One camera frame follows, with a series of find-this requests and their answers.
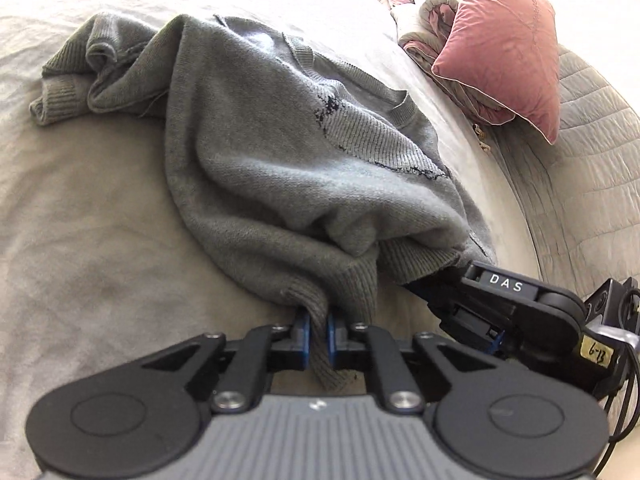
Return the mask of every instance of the gray sweater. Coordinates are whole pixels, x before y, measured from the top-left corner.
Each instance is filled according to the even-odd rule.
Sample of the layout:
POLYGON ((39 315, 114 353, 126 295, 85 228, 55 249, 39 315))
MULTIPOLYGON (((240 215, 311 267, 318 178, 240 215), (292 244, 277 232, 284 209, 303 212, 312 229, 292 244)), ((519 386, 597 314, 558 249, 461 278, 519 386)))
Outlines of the gray sweater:
MULTIPOLYGON (((410 95, 261 23, 177 16, 156 30, 97 14, 42 75, 38 124, 165 117, 166 179, 187 228, 236 282, 306 307, 316 335, 330 305, 371 321, 378 272, 403 284, 493 257, 410 95)), ((323 352, 312 363, 342 386, 323 352)))

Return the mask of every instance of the gray ribbed panel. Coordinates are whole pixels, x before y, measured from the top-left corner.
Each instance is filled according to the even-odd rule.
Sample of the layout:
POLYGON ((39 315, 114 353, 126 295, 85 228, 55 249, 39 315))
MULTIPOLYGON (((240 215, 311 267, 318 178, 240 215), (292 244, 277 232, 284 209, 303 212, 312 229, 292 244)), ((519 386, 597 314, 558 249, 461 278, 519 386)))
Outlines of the gray ribbed panel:
POLYGON ((441 452, 418 418, 382 412, 370 396, 326 397, 319 411, 315 400, 265 396, 250 413, 218 416, 187 455, 144 478, 488 480, 441 452))

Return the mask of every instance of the yellow label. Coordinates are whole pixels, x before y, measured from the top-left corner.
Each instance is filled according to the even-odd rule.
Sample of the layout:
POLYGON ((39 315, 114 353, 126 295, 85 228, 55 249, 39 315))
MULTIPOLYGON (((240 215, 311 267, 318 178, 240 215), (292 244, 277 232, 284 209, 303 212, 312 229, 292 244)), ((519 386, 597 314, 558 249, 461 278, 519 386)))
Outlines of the yellow label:
POLYGON ((582 338, 580 355, 603 368, 609 368, 611 358, 613 357, 613 348, 586 335, 582 338))

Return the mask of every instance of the bed sheet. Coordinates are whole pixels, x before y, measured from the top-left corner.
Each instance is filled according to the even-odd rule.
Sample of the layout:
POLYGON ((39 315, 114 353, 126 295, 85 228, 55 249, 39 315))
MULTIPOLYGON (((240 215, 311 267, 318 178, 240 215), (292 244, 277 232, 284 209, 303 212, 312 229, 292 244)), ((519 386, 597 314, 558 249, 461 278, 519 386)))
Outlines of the bed sheet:
MULTIPOLYGON (((436 127, 443 160, 484 213, 500 265, 538 276, 524 216, 462 113, 396 45, 376 0, 0 0, 0 478, 34 478, 24 419, 46 391, 202 332, 240 337, 291 311, 242 290, 184 228, 162 170, 162 122, 110 114, 44 128, 28 113, 41 65, 101 9, 161 26, 178 13, 262 20, 393 88, 436 127)), ((434 328, 382 278, 377 321, 434 328)), ((276 388, 317 391, 309 374, 276 388)))

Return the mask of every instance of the screw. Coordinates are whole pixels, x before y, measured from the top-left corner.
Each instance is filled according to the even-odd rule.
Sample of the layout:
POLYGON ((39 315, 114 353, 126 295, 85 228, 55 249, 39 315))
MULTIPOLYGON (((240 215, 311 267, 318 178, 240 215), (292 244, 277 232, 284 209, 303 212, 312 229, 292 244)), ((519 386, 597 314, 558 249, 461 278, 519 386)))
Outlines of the screw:
POLYGON ((324 402, 324 400, 322 400, 322 399, 312 400, 309 403, 309 407, 312 410, 315 410, 316 412, 320 412, 321 410, 324 410, 327 406, 328 406, 328 404, 326 402, 324 402))
POLYGON ((393 392, 389 395, 389 402, 398 410, 410 410, 420 406, 422 399, 413 392, 393 392))
POLYGON ((244 406, 246 400, 240 392, 220 392, 213 398, 213 402, 223 410, 237 410, 244 406))

